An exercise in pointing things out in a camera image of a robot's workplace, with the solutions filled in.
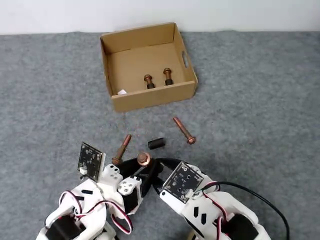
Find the black rubber spacer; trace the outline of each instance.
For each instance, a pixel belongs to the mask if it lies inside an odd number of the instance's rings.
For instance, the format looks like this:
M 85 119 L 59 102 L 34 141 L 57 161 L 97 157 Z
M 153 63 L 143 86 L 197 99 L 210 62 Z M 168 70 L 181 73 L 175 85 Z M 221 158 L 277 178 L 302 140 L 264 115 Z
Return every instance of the black rubber spacer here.
M 153 83 L 149 83 L 146 85 L 147 89 L 154 89 L 156 86 Z
M 165 80 L 165 85 L 168 86 L 168 85 L 172 85 L 174 84 L 174 81 L 172 81 L 172 79 L 167 79 Z
M 157 148 L 161 148 L 164 145 L 166 145 L 166 141 L 163 137 L 152 140 L 152 141 L 148 141 L 148 148 L 150 150 L 152 149 L 157 149 Z

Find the bolt threads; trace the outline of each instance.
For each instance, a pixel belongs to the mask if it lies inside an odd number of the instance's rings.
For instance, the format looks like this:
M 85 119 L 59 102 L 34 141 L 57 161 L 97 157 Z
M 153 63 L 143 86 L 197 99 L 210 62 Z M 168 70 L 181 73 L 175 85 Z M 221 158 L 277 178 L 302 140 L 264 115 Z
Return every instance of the bolt threads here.
M 176 116 L 173 118 L 173 121 L 176 123 L 176 125 L 178 126 L 178 128 L 181 130 L 181 132 L 184 134 L 184 136 L 188 139 L 191 138 L 191 134 L 190 132 L 186 129 L 186 127 L 182 124 L 182 122 L 180 121 L 179 118 L 177 118 Z
M 115 157 L 112 158 L 112 164 L 118 165 L 118 164 L 122 163 L 122 156 L 124 155 L 124 153 L 125 153 L 125 151 L 126 151 L 126 148 L 127 148 L 128 144 L 129 144 L 130 140 L 131 140 L 131 135 L 128 134 L 128 135 L 125 137 L 122 145 L 121 145 L 121 146 L 119 147 L 119 149 L 116 151 Z

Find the screw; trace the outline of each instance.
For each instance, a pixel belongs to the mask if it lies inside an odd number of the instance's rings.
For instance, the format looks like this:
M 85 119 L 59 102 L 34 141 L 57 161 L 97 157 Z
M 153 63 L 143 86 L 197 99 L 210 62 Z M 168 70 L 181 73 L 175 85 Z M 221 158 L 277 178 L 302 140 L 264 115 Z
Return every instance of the screw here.
M 154 89 L 155 88 L 155 85 L 153 84 L 151 79 L 152 79 L 152 76 L 149 74 L 144 76 L 144 81 L 146 81 L 146 88 L 147 89 Z
M 165 80 L 166 86 L 174 84 L 174 81 L 172 81 L 172 79 L 171 79 L 171 72 L 172 72 L 171 69 L 168 67 L 166 67 L 163 70 L 163 74 L 165 74 L 165 77 L 166 77 L 166 80 Z
M 118 164 L 121 164 L 123 162 L 122 161 L 122 156 L 125 153 L 126 148 L 127 148 L 128 144 L 129 144 L 130 140 L 131 140 L 131 135 L 128 134 L 125 137 L 121 147 L 119 147 L 118 151 L 116 152 L 115 157 L 112 158 L 112 164 L 113 165 L 118 165 Z
M 141 166 L 147 166 L 151 161 L 151 156 L 149 153 L 146 152 L 139 152 L 138 157 L 136 158 L 139 165 Z
M 186 127 L 182 124 L 182 122 L 177 118 L 176 116 L 173 118 L 173 121 L 177 124 L 181 132 L 184 134 L 184 136 L 187 138 L 188 144 L 194 144 L 196 142 L 196 137 L 192 136 L 190 132 L 186 129 Z

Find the circuit board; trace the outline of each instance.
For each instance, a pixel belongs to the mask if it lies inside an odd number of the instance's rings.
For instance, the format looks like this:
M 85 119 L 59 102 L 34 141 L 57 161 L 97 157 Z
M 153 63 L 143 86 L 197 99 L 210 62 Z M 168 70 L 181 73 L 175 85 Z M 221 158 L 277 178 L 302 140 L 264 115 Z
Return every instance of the circuit board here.
M 185 204 L 190 198 L 190 192 L 194 192 L 203 179 L 201 175 L 182 161 L 165 181 L 163 189 Z
M 104 164 L 103 156 L 103 152 L 83 142 L 81 145 L 78 171 L 80 171 L 80 168 L 85 169 L 87 172 L 85 176 L 97 182 L 101 172 L 101 167 L 103 167 Z

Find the gray carpet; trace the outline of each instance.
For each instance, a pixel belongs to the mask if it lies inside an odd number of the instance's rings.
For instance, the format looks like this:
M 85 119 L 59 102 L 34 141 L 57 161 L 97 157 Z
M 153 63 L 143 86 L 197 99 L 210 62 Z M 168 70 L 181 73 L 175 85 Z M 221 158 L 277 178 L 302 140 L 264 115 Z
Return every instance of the gray carpet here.
M 287 217 L 293 240 L 320 236 L 320 33 L 183 33 L 199 86 L 194 98 L 115 113 L 97 33 L 0 36 L 0 235 L 32 240 L 60 193 L 80 183 L 81 142 L 110 161 L 165 137 L 154 157 L 198 165 L 214 180 L 245 185 Z M 178 116 L 197 137 L 187 145 Z M 258 199 L 223 187 L 254 210 L 273 239 L 280 217 Z M 152 189 L 120 239 L 182 240 L 190 228 Z

